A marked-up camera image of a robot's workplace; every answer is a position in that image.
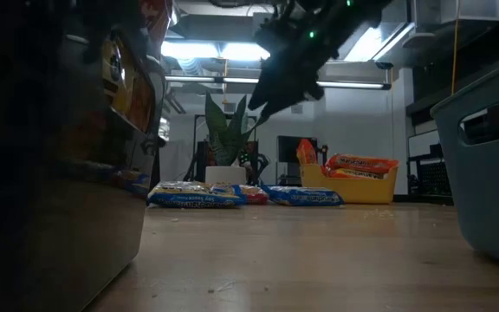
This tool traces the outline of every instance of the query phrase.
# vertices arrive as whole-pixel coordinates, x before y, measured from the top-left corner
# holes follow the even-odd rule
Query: chip bag
[[[380,173],[362,172],[352,169],[334,169],[328,171],[329,178],[342,179],[384,179],[385,175]]]
[[[240,190],[248,205],[266,205],[269,202],[269,195],[261,187],[240,185]]]
[[[214,192],[234,194],[244,200],[246,205],[266,205],[269,201],[269,195],[257,186],[215,184],[211,189]]]
[[[228,192],[212,191],[199,182],[161,182],[147,195],[147,204],[186,208],[224,208],[243,205],[244,200]]]
[[[397,160],[359,157],[345,154],[335,154],[327,162],[327,167],[330,170],[344,168],[379,174],[388,173],[390,169],[397,165]]]
[[[317,152],[308,139],[301,139],[296,156],[300,165],[311,165],[317,163]]]
[[[293,187],[262,185],[270,200],[279,205],[292,206],[333,206],[342,205],[344,201],[337,192],[323,187]]]

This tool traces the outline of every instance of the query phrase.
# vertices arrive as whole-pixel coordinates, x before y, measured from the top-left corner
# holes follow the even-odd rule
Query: wooden table
[[[454,207],[151,209],[88,311],[497,311],[499,263]]]

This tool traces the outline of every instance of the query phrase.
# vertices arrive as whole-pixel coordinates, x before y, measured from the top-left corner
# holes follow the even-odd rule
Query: computer monitor
[[[300,145],[301,139],[308,139],[313,147],[317,148],[317,139],[315,138],[302,138],[302,137],[292,137],[279,135],[276,137],[276,151],[278,162],[285,163],[296,163],[298,164],[298,158],[296,156],[296,151]]]

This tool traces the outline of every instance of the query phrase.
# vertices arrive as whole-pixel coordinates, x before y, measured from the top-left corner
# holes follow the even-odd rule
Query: gray storage container
[[[476,250],[499,259],[499,139],[479,143],[462,126],[464,117],[498,105],[496,68],[438,103],[431,115],[437,123],[463,236]]]

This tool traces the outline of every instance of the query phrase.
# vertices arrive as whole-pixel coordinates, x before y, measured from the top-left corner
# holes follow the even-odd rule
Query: yellow basket
[[[348,204],[390,204],[396,186],[395,166],[382,180],[327,178],[318,165],[302,165],[301,183],[306,187],[326,187],[342,196]]]

